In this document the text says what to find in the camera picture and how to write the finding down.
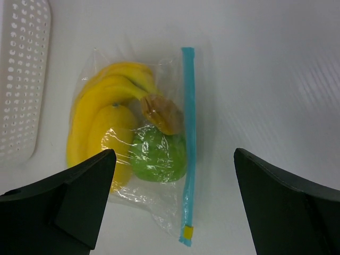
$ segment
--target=yellow banana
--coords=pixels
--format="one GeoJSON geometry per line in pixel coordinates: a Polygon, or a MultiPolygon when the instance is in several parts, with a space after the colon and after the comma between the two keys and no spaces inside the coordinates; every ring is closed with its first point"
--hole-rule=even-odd
{"type": "Polygon", "coordinates": [[[137,75],[141,76],[143,75],[143,73],[145,74],[146,78],[145,80],[150,80],[150,82],[153,82],[153,74],[152,74],[152,70],[147,67],[144,64],[141,63],[137,63],[137,62],[119,62],[119,63],[114,63],[111,64],[105,68],[103,68],[102,70],[100,70],[94,77],[92,77],[84,86],[84,88],[82,89],[82,91],[80,92],[80,94],[77,96],[77,98],[80,98],[89,88],[91,88],[92,86],[94,86],[96,83],[98,83],[101,79],[103,79],[104,77],[107,76],[111,76],[114,74],[113,70],[114,69],[123,69],[123,68],[128,68],[130,69],[134,69],[135,72],[137,73],[137,75]]]}
{"type": "Polygon", "coordinates": [[[137,119],[125,106],[106,106],[93,120],[88,135],[87,157],[102,150],[114,149],[117,162],[111,185],[111,192],[126,186],[132,175],[129,150],[137,128],[137,119]]]}
{"type": "Polygon", "coordinates": [[[136,87],[127,78],[117,75],[105,77],[90,88],[74,105],[74,115],[67,141],[67,164],[77,165],[87,157],[87,141],[96,114],[104,107],[136,98],[148,93],[136,87]]]}
{"type": "Polygon", "coordinates": [[[96,86],[98,82],[100,82],[105,77],[111,75],[121,75],[128,78],[135,85],[140,87],[149,93],[160,94],[157,90],[154,82],[154,78],[152,76],[152,70],[144,64],[137,62],[119,62],[111,64],[98,72],[97,75],[92,77],[83,87],[81,92],[77,95],[73,106],[71,108],[70,120],[74,115],[74,107],[78,104],[79,100],[83,97],[83,95],[92,87],[96,86]]]}

